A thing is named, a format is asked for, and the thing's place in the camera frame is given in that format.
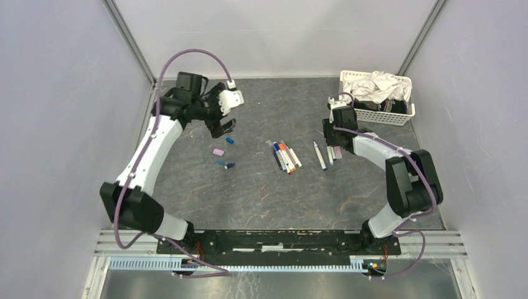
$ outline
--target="small blue object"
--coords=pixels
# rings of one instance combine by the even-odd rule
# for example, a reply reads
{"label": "small blue object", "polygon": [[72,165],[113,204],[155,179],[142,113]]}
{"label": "small blue object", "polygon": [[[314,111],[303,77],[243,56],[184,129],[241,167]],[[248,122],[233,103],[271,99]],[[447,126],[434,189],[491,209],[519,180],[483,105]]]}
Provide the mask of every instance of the small blue object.
{"label": "small blue object", "polygon": [[225,169],[229,169],[233,167],[235,167],[235,163],[229,163],[228,165],[224,166]]}

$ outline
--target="green marker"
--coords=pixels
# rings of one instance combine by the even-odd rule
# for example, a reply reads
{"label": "green marker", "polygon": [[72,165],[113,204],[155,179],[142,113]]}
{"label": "green marker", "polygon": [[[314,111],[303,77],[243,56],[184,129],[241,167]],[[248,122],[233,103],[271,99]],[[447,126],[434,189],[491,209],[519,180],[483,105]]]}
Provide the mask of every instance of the green marker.
{"label": "green marker", "polygon": [[301,161],[299,161],[299,158],[297,158],[297,155],[295,154],[295,152],[293,151],[293,148],[291,148],[291,145],[289,143],[286,142],[286,146],[288,147],[288,149],[290,150],[290,153],[291,155],[293,156],[293,159],[295,160],[295,164],[297,164],[297,166],[299,166],[299,168],[303,168],[303,165],[301,164]]}

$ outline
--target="metal frame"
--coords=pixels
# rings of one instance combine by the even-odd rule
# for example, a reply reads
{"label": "metal frame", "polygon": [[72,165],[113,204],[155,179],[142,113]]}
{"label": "metal frame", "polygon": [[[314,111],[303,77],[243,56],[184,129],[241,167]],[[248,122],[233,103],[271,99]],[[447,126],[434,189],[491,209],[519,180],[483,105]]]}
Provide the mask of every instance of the metal frame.
{"label": "metal frame", "polygon": [[423,41],[425,40],[425,37],[429,34],[432,25],[435,23],[438,15],[444,8],[446,2],[447,0],[436,0],[433,9],[431,9],[429,16],[427,16],[427,19],[425,19],[425,22],[423,23],[422,28],[418,33],[418,36],[416,36],[416,39],[414,40],[411,46],[411,49],[403,60],[402,66],[398,71],[398,76],[405,76],[405,73],[407,72],[411,62],[414,60],[416,54],[418,53],[418,50],[420,50],[420,47],[422,46]]}
{"label": "metal frame", "polygon": [[[426,237],[425,253],[422,259],[450,259],[455,271],[456,281],[463,299],[477,298],[470,277],[470,263],[468,255],[458,231],[453,230],[424,230]],[[124,243],[138,233],[137,230],[120,230]],[[346,233],[356,234],[350,230]],[[409,235],[399,238],[401,255],[389,256],[389,259],[412,259],[422,247],[419,235]],[[93,254],[92,266],[83,290],[82,299],[100,298],[108,270],[152,270],[171,271],[185,270],[181,267],[182,254],[157,254],[158,240],[150,235],[142,235],[134,246],[120,249],[114,238],[113,230],[102,230]],[[361,268],[363,259],[379,259],[381,256],[351,255],[351,266],[309,266],[309,267],[229,267],[231,272],[365,272]]]}
{"label": "metal frame", "polygon": [[152,70],[150,69],[145,57],[141,53],[141,50],[139,49],[138,44],[134,40],[134,37],[132,36],[130,29],[126,25],[126,22],[123,19],[123,16],[121,15],[121,12],[119,11],[114,0],[103,0],[103,3],[105,4],[105,7],[108,10],[108,13],[114,20],[114,23],[116,24],[117,29],[123,36],[123,39],[125,40],[126,45],[128,46],[128,48],[130,49],[130,52],[134,56],[134,59],[139,64],[141,71],[143,72],[147,80],[149,80],[150,84],[153,86],[156,83],[156,77],[152,73]]}

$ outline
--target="marker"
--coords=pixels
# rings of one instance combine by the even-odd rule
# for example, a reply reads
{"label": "marker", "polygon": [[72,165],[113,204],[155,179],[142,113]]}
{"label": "marker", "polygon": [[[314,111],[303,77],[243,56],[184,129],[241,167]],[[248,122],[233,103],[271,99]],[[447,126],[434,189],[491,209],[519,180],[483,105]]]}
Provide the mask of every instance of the marker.
{"label": "marker", "polygon": [[321,152],[319,151],[319,147],[317,146],[317,142],[314,140],[314,148],[315,153],[317,154],[317,158],[319,159],[319,163],[321,163],[321,168],[323,171],[326,171],[326,164],[324,163],[323,156],[321,155]]}
{"label": "marker", "polygon": [[283,166],[284,166],[284,170],[288,173],[288,174],[291,174],[291,171],[290,171],[290,168],[288,167],[288,160],[286,160],[286,158],[282,155],[281,151],[280,151],[280,147],[279,145],[277,144],[277,142],[274,142],[273,143],[273,146],[275,147],[275,152],[277,153],[277,156],[279,157],[279,160],[281,160]]}
{"label": "marker", "polygon": [[288,153],[286,152],[286,147],[283,144],[279,144],[279,148],[281,149],[282,155],[286,157],[286,160],[288,161],[288,167],[290,168],[291,172],[295,171],[295,164],[288,156]]}
{"label": "marker", "polygon": [[330,165],[334,165],[334,159],[332,159],[332,150],[330,149],[330,146],[326,147],[326,152],[328,153],[328,161],[330,162]]}
{"label": "marker", "polygon": [[343,155],[341,154],[341,148],[338,146],[334,146],[334,153],[336,154],[336,159],[343,158]]}
{"label": "marker", "polygon": [[273,156],[275,157],[275,161],[277,161],[277,165],[279,166],[279,169],[281,171],[284,170],[279,160],[279,157],[277,156],[277,153],[275,152],[275,148],[273,147],[273,144],[271,143],[271,140],[266,141],[266,144],[270,147],[271,152],[273,153]]}
{"label": "marker", "polygon": [[284,140],[281,140],[281,144],[284,147],[284,151],[286,152],[286,155],[290,159],[291,164],[293,165],[293,167],[295,167],[295,159],[293,159],[293,156],[291,155],[290,150],[288,149],[288,146],[286,146],[286,143],[284,142]]}
{"label": "marker", "polygon": [[336,159],[336,152],[334,151],[334,147],[333,146],[330,146],[330,152],[332,153],[332,160],[337,160]]}
{"label": "marker", "polygon": [[293,159],[295,160],[295,164],[297,164],[297,166],[299,166],[299,168],[303,168],[303,165],[301,164],[301,161],[299,161],[299,158],[297,158],[297,155],[295,154],[295,152],[293,151],[293,148],[291,148],[291,145],[289,143],[286,143],[286,146],[288,147],[291,155],[293,156]]}

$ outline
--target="white cloth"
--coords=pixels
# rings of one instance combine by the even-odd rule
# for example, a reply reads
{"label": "white cloth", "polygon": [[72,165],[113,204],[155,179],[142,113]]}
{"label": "white cloth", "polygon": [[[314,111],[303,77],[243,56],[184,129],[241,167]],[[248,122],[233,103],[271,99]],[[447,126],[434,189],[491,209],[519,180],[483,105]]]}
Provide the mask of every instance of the white cloth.
{"label": "white cloth", "polygon": [[343,83],[343,91],[351,93],[358,101],[370,101],[381,104],[384,100],[409,102],[412,86],[399,81],[392,74],[379,71],[368,77]]}

